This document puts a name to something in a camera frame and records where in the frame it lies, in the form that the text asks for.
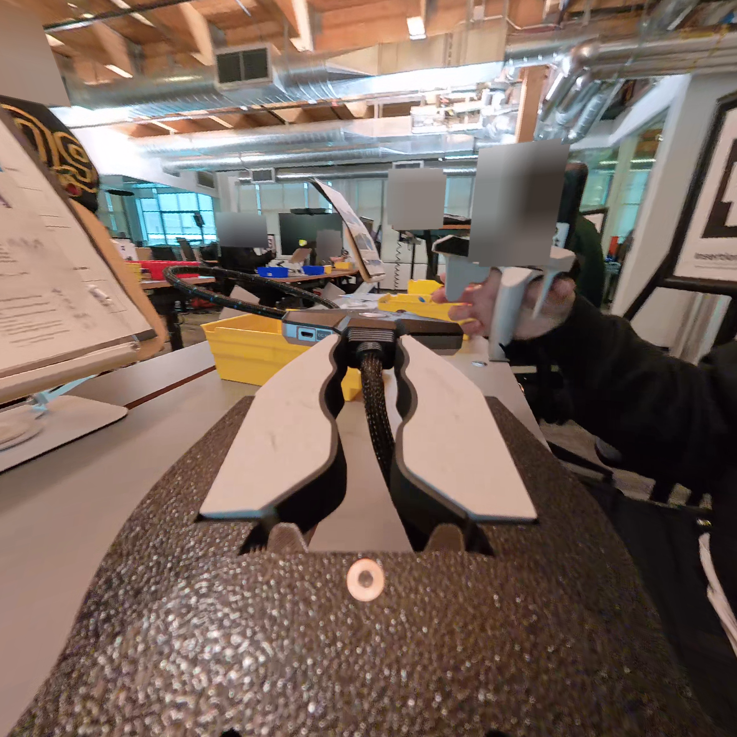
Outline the person's right hand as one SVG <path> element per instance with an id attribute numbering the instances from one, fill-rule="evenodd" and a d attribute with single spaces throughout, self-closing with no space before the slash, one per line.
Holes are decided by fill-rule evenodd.
<path id="1" fill-rule="evenodd" d="M 431 299 L 438 304 L 453 304 L 449 309 L 449 317 L 461 323 L 464 333 L 488 337 L 491 321 L 496 313 L 501 280 L 502 272 L 492 269 L 483 283 L 470 284 L 458 299 L 447 299 L 445 287 L 436 290 Z M 541 283 L 541 279 L 534 279 L 526 286 L 518 313 L 515 340 L 528 341 L 544 336 L 562 325 L 570 315 L 576 290 L 573 280 L 567 276 L 558 276 L 553 281 L 538 315 L 533 315 Z"/>

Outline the silver air duct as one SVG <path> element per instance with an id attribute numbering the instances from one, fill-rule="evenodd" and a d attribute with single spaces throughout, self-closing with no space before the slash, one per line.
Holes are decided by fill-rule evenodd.
<path id="1" fill-rule="evenodd" d="M 492 82 L 503 67 L 504 63 L 497 61 L 374 75 L 323 60 L 296 68 L 277 60 L 267 77 L 232 83 L 220 82 L 216 67 L 117 78 L 99 84 L 85 83 L 67 73 L 63 84 L 69 105 L 50 108 L 68 127 L 94 127 L 263 106 L 415 98 Z"/>

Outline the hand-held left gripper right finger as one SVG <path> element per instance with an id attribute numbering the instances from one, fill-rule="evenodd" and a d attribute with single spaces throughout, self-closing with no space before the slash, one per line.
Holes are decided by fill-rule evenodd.
<path id="1" fill-rule="evenodd" d="M 415 337 L 399 337 L 400 423 L 391 499 L 410 542 L 451 525 L 481 542 L 485 524 L 536 523 L 537 510 L 481 390 Z"/>

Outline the person's torso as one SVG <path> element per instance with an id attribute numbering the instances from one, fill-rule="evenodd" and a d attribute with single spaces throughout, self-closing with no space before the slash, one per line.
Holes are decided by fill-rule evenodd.
<path id="1" fill-rule="evenodd" d="M 735 735 L 735 651 L 707 596 L 699 549 L 699 538 L 713 530 L 697 523 L 707 515 L 585 484 L 633 558 L 699 704 L 722 733 Z"/>

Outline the grey desk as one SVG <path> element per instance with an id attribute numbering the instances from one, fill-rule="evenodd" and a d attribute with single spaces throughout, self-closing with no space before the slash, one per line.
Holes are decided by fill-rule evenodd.
<path id="1" fill-rule="evenodd" d="M 446 357 L 497 397 L 546 447 L 509 366 L 484 367 L 486 342 Z M 159 478 L 256 388 L 222 381 L 207 343 L 89 380 L 74 395 L 125 406 L 126 417 L 2 474 L 1 732 L 7 735 L 58 658 L 99 563 Z M 409 551 L 370 444 L 364 409 L 338 418 L 348 462 L 340 508 L 309 551 Z"/>

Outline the black computer monitor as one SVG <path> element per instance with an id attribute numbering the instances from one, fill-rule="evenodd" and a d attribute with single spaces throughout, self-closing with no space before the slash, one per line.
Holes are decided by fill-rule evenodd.
<path id="1" fill-rule="evenodd" d="M 338 213 L 279 213 L 279 244 L 281 255 L 291 255 L 304 240 L 317 241 L 319 231 L 336 231 L 342 239 L 344 222 Z"/>

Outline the yellow plastic bin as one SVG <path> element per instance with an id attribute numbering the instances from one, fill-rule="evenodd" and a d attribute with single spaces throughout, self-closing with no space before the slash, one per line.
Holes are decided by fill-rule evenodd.
<path id="1" fill-rule="evenodd" d="M 384 312 L 405 312 L 423 318 L 439 319 L 442 321 L 464 324 L 469 320 L 453 320 L 449 311 L 451 303 L 437 303 L 432 300 L 432 294 L 443 288 L 444 285 L 431 280 L 410 280 L 408 291 L 403 293 L 386 293 L 377 300 L 377 309 Z"/>
<path id="2" fill-rule="evenodd" d="M 360 373 L 355 368 L 335 370 L 329 350 L 313 351 L 324 337 L 334 332 L 349 315 L 345 309 L 288 310 L 281 318 L 241 313 L 237 317 L 206 324 L 204 332 L 223 380 L 263 386 L 313 396 L 321 388 L 333 400 L 342 393 L 345 401 L 361 391 Z"/>

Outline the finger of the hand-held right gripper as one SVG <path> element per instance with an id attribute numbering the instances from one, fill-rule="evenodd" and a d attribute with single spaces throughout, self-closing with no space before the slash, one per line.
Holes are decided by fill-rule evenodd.
<path id="1" fill-rule="evenodd" d="M 483 284 L 492 266 L 479 264 L 469 256 L 469 239 L 461 236 L 443 236 L 435 241 L 433 252 L 446 262 L 445 295 L 448 302 L 461 302 L 471 284 Z"/>
<path id="2" fill-rule="evenodd" d="M 539 317 L 542 307 L 547 300 L 550 288 L 562 273 L 568 273 L 576 261 L 576 254 L 566 248 L 551 248 L 547 263 L 539 267 L 542 271 L 542 281 L 540 285 L 537 302 L 532 312 L 532 318 Z"/>

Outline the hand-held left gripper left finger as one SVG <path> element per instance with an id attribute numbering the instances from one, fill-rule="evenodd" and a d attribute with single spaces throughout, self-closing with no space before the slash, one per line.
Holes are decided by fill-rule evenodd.
<path id="1" fill-rule="evenodd" d="M 318 341 L 256 392 L 200 507 L 207 520 L 313 529 L 344 501 L 341 338 Z"/>

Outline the grey metal video switch box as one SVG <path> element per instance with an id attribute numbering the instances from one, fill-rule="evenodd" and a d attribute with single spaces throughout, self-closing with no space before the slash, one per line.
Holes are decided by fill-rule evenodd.
<path id="1" fill-rule="evenodd" d="M 397 341 L 403 335 L 440 355 L 454 355 L 464 336 L 454 322 L 375 307 L 290 310 L 281 319 L 281 333 L 288 343 L 302 346 L 336 335 L 336 361 L 355 369 L 366 352 L 377 353 L 383 369 L 393 368 Z"/>

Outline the ceiling vent box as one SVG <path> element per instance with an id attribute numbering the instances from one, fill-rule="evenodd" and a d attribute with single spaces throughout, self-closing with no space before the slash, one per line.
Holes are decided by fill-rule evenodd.
<path id="1" fill-rule="evenodd" d="M 251 43 L 216 49 L 215 80 L 219 88 L 271 84 L 273 46 L 270 43 Z"/>

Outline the framed marker poster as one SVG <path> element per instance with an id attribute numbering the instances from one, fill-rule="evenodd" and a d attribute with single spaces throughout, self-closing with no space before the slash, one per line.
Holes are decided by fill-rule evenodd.
<path id="1" fill-rule="evenodd" d="M 735 92 L 717 100 L 660 285 L 735 298 Z"/>

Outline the tilted document stand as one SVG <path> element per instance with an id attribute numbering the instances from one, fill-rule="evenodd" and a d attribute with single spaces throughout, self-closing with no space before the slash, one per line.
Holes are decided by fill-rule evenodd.
<path id="1" fill-rule="evenodd" d="M 342 219 L 349 255 L 362 280 L 379 284 L 385 277 L 385 269 L 369 230 L 339 191 L 317 178 L 309 181 Z"/>

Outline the person's right forearm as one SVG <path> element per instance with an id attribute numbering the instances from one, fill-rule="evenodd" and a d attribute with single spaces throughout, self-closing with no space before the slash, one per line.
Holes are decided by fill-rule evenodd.
<path id="1" fill-rule="evenodd" d="M 690 364 L 601 313 L 568 279 L 554 282 L 517 341 L 559 368 L 573 420 L 616 448 L 628 469 L 709 494 L 716 513 L 735 515 L 735 341 Z"/>

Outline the wooden support post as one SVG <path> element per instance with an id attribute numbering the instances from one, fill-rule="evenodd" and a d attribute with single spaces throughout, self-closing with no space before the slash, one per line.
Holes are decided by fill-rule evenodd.
<path id="1" fill-rule="evenodd" d="M 542 92 L 548 77 L 548 65 L 525 68 L 522 74 L 522 87 L 514 142 L 527 143 L 534 140 Z"/>

